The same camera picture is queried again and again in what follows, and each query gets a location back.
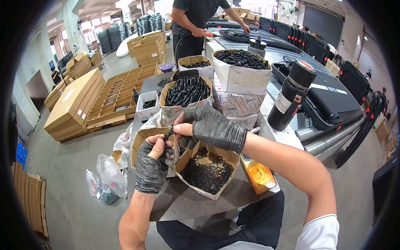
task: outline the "metal table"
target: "metal table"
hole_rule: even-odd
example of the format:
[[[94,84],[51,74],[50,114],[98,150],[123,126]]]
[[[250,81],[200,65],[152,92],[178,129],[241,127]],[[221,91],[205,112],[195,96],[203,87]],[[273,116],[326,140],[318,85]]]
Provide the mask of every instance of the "metal table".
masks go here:
[[[143,82],[141,93],[157,89],[161,90],[157,86],[157,83],[162,78],[171,76],[172,73],[166,73],[146,78]],[[135,115],[132,134],[135,134],[141,126],[142,122]],[[130,159],[128,159],[128,162],[128,196],[130,199],[135,189],[136,171],[130,167]],[[279,191],[280,188],[277,185],[270,191],[262,195],[257,195],[248,181],[242,166],[238,167],[234,178],[217,200],[211,200],[197,193],[184,184],[178,177],[172,177],[165,181],[162,190],[158,194],[150,214],[150,221],[183,220],[226,212],[264,199]]]

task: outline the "worker in black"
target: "worker in black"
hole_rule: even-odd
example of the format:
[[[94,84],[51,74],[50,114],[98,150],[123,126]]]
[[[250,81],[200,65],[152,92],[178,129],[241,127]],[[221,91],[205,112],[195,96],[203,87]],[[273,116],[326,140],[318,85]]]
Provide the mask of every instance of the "worker in black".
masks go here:
[[[59,82],[61,82],[60,72],[56,71],[55,67],[51,68],[51,71],[51,78],[53,79],[54,84],[57,85]]]
[[[176,65],[180,58],[202,54],[206,37],[204,28],[219,6],[230,18],[238,22],[247,34],[250,33],[250,28],[226,0],[174,0],[171,17],[174,20],[172,38]]]

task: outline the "metal rod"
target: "metal rod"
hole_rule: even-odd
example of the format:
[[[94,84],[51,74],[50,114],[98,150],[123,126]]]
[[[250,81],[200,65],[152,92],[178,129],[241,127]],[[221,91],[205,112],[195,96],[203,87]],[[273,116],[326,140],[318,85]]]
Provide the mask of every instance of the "metal rod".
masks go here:
[[[312,154],[313,156],[317,156],[317,155],[321,154],[322,152],[324,152],[325,150],[327,150],[328,148],[335,145],[336,143],[338,143],[339,141],[343,140],[349,134],[357,131],[357,129],[361,126],[363,121],[364,121],[364,118],[356,121],[352,125],[344,128],[342,130],[339,130],[338,132],[336,132],[332,135],[326,136],[315,142],[307,144],[304,146],[304,150],[306,152]]]
[[[311,138],[315,138],[315,137],[325,133],[325,131],[319,130],[316,127],[312,126],[312,127],[296,130],[294,133],[296,134],[296,136],[299,138],[299,140],[301,142],[305,142]]]

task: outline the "box of bolts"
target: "box of bolts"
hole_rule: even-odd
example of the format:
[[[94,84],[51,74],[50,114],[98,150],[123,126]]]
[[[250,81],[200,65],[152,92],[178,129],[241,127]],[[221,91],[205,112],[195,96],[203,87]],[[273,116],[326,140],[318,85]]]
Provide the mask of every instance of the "box of bolts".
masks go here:
[[[139,95],[136,113],[141,121],[148,120],[160,110],[160,101],[157,91],[152,91]]]
[[[256,94],[229,94],[224,91],[218,76],[214,74],[213,83],[214,108],[226,117],[239,117],[258,114],[264,100],[265,93]]]
[[[199,76],[207,77],[209,80],[214,78],[214,66],[212,61],[205,56],[188,56],[178,60],[180,71],[193,70],[199,71]]]
[[[199,141],[174,165],[175,174],[190,188],[216,200],[235,175],[239,155]]]
[[[161,92],[160,107],[173,125],[180,113],[187,107],[197,105],[212,106],[212,83],[206,77],[187,77],[167,84]]]
[[[130,152],[131,152],[130,167],[136,168],[135,163],[136,163],[136,157],[138,155],[138,150],[146,138],[148,138],[149,136],[155,136],[157,134],[165,134],[168,136],[168,133],[170,133],[170,131],[171,131],[171,128],[146,128],[146,129],[141,129],[138,132],[136,132],[135,137],[133,138],[132,147],[130,149]],[[173,135],[169,136],[166,140],[168,140],[168,139],[174,145],[172,150],[174,151],[175,156],[178,156],[179,155],[179,145],[175,141],[174,136]],[[161,156],[161,158],[164,158],[166,156],[165,154],[167,153],[168,150],[169,150],[169,147],[166,148],[164,146],[164,154]],[[174,176],[175,176],[175,172],[173,171],[173,169],[170,168],[168,170],[167,177],[174,177]]]
[[[272,68],[264,58],[245,50],[212,53],[214,70],[223,89],[231,94],[265,94]]]

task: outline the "black pants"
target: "black pants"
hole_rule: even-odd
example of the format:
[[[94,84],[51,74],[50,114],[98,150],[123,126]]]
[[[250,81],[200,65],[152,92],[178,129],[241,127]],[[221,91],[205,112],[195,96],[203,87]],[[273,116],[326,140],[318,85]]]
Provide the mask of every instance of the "black pants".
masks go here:
[[[278,245],[285,196],[282,191],[248,205],[237,221],[241,230],[231,236],[213,236],[193,230],[183,223],[173,221],[157,222],[157,231],[173,250],[213,250],[237,241],[254,242],[276,248]]]
[[[204,37],[194,37],[192,36],[192,34],[189,34],[187,36],[185,35],[186,34],[175,34],[172,36],[172,39],[174,41],[174,56],[176,68],[178,68],[178,60],[180,58],[187,56],[199,56],[203,51]]]

